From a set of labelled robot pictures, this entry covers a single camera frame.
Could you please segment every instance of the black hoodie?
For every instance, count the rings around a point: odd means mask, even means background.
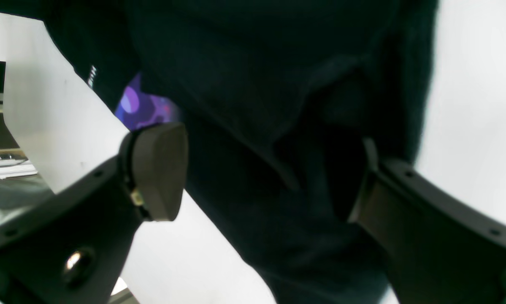
[[[376,304],[378,247],[345,221],[360,137],[414,161],[436,4],[0,0],[0,12],[43,20],[112,110],[138,71],[179,106],[187,191],[280,304]]]

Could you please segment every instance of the purple patterned fabric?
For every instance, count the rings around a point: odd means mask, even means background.
[[[142,93],[140,74],[125,88],[114,114],[129,130],[179,121],[178,108],[170,99]]]

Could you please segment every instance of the dark sweatshirt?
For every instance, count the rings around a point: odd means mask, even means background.
[[[0,0],[41,19],[112,110],[141,72],[189,132],[186,189],[280,304],[373,304],[380,251],[345,219],[360,137],[413,162],[437,0]]]

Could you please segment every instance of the screw hole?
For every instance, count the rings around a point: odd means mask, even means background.
[[[11,229],[5,232],[6,237],[12,237],[18,234],[18,229]]]
[[[490,229],[490,233],[494,236],[499,236],[500,235],[500,231],[496,230],[496,229]]]

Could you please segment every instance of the person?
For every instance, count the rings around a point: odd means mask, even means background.
[[[380,248],[346,219],[361,138],[413,163],[437,0],[0,0],[42,20],[115,110],[141,73],[189,132],[186,190],[279,304],[373,304]]]

